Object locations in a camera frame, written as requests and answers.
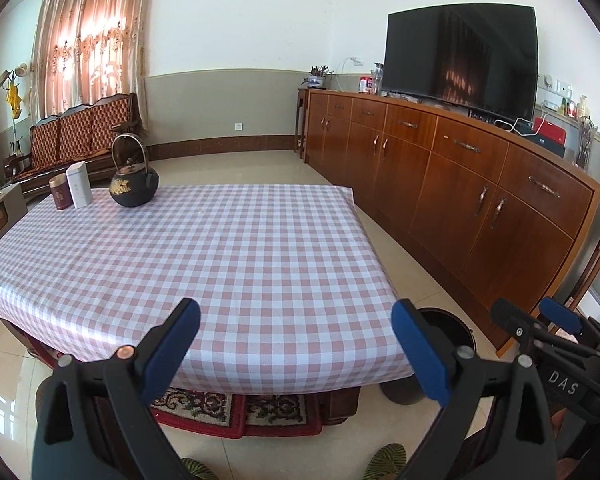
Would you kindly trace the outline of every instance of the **slipper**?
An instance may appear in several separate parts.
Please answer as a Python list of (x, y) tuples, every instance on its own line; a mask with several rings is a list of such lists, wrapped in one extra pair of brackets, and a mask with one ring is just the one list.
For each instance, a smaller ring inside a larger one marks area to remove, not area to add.
[(387, 444), (373, 455), (366, 466), (362, 480), (381, 480), (387, 475), (394, 478), (407, 463), (407, 452), (402, 444)]
[(214, 472), (202, 462), (198, 462), (192, 458), (183, 458), (182, 463), (195, 478), (199, 478), (200, 480), (218, 480)]

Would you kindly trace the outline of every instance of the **wooden sofa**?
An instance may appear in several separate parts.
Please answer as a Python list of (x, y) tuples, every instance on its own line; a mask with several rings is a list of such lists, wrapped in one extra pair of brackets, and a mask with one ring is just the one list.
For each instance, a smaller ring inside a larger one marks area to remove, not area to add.
[[(81, 160), (87, 163), (91, 182), (111, 178), (116, 173), (111, 155), (116, 135), (140, 130), (136, 94), (116, 94), (103, 97), (93, 105), (69, 108), (31, 127), (30, 153), (11, 157), (4, 167), (5, 177), (20, 183), (26, 200), (49, 193), (49, 180)], [(128, 139), (120, 139), (116, 144), (116, 152), (121, 152), (116, 153), (119, 164), (125, 164), (128, 158), (135, 160), (139, 151), (125, 152), (133, 147), (125, 145), (123, 140)]]

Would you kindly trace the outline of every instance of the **trash can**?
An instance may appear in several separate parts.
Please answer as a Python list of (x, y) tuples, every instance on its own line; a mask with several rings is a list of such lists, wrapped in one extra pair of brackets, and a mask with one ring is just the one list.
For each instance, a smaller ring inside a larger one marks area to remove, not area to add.
[[(464, 322), (458, 319), (458, 316), (434, 307), (421, 308), (418, 312), (431, 326), (442, 330), (453, 346), (464, 345), (476, 350), (474, 334)], [(415, 374), (404, 379), (380, 383), (380, 389), (387, 399), (396, 404), (415, 404), (426, 397)]]

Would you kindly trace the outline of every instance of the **teapot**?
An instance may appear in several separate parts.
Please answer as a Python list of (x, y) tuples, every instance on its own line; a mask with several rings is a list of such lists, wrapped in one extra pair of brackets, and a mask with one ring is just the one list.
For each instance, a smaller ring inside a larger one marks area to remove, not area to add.
[[(130, 158), (126, 161), (126, 166), (118, 166), (114, 147), (123, 137), (133, 139), (140, 145), (144, 163), (133, 164)], [(111, 145), (111, 156), (117, 170), (109, 185), (112, 199), (124, 207), (137, 207), (149, 202), (158, 189), (160, 177), (153, 168), (149, 167), (146, 147), (140, 137), (136, 134), (119, 134)]]

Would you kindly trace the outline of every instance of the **flat screen tv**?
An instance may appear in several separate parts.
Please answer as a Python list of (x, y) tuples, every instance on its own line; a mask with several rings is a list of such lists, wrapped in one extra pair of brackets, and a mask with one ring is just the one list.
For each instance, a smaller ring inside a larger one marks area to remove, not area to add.
[(389, 14), (382, 90), (530, 120), (537, 79), (533, 7), (455, 4)]

